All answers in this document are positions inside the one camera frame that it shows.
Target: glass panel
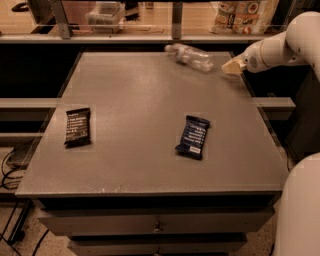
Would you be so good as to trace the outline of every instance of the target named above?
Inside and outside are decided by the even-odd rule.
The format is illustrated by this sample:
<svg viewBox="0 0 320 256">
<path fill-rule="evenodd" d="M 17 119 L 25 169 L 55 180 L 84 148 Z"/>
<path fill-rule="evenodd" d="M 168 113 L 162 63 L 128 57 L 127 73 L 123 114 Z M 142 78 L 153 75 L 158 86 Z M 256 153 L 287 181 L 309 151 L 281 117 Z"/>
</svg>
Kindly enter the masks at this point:
<svg viewBox="0 0 320 256">
<path fill-rule="evenodd" d="M 189 2 L 183 4 L 183 35 L 261 35 L 272 24 L 279 0 Z"/>
<path fill-rule="evenodd" d="M 63 1 L 74 35 L 171 34 L 172 3 Z"/>
<path fill-rule="evenodd" d="M 2 34 L 28 34 L 35 27 L 23 0 L 0 1 L 0 31 Z"/>
<path fill-rule="evenodd" d="M 49 0 L 26 0 L 36 28 L 33 34 L 59 34 Z"/>
</svg>

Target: table top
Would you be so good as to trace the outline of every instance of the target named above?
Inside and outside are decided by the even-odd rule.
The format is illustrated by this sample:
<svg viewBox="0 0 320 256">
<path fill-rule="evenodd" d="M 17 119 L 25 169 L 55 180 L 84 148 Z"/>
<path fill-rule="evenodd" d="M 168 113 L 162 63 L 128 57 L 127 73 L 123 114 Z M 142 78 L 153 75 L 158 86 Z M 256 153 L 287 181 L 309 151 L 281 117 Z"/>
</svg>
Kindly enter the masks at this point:
<svg viewBox="0 0 320 256">
<path fill-rule="evenodd" d="M 163 52 L 85 52 L 17 196 L 215 195 L 281 191 L 287 168 L 228 52 L 204 74 Z M 66 111 L 91 109 L 90 145 L 67 149 Z M 203 159 L 179 155 L 186 115 L 211 122 Z"/>
</svg>

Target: packaged food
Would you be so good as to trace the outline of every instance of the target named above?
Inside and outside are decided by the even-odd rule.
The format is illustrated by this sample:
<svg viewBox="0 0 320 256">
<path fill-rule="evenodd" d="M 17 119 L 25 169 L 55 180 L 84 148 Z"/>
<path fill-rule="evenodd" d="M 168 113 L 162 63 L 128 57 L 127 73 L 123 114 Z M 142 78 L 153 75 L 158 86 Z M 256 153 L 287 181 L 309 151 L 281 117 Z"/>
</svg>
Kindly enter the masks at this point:
<svg viewBox="0 0 320 256">
<path fill-rule="evenodd" d="M 263 34 L 278 3 L 279 0 L 220 1 L 209 31 L 216 34 Z"/>
<path fill-rule="evenodd" d="M 67 111 L 67 132 L 65 145 L 80 146 L 90 143 L 90 109 Z"/>
<path fill-rule="evenodd" d="M 187 116 L 180 144 L 175 149 L 187 156 L 201 160 L 202 148 L 209 126 L 210 121 L 206 119 Z"/>
</svg>

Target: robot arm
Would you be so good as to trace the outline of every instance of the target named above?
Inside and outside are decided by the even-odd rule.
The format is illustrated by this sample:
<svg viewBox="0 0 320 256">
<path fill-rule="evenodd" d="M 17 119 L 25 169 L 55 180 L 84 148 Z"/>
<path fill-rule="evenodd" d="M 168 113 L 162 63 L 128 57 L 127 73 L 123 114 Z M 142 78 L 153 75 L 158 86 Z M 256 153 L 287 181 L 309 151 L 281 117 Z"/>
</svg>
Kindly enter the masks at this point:
<svg viewBox="0 0 320 256">
<path fill-rule="evenodd" d="M 305 12 L 287 31 L 250 45 L 222 66 L 226 74 L 253 73 L 276 66 L 311 65 L 320 81 L 320 13 Z"/>
</svg>

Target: clear plastic bottle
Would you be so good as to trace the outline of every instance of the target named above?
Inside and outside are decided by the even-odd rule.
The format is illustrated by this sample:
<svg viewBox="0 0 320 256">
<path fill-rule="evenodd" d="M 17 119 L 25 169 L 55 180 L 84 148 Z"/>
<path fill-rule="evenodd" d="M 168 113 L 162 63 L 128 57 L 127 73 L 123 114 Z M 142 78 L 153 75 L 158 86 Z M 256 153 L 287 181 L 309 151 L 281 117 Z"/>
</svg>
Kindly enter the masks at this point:
<svg viewBox="0 0 320 256">
<path fill-rule="evenodd" d="M 210 72 L 214 68 L 213 56 L 198 48 L 176 43 L 166 45 L 164 50 L 174 61 L 187 64 L 197 70 Z"/>
</svg>

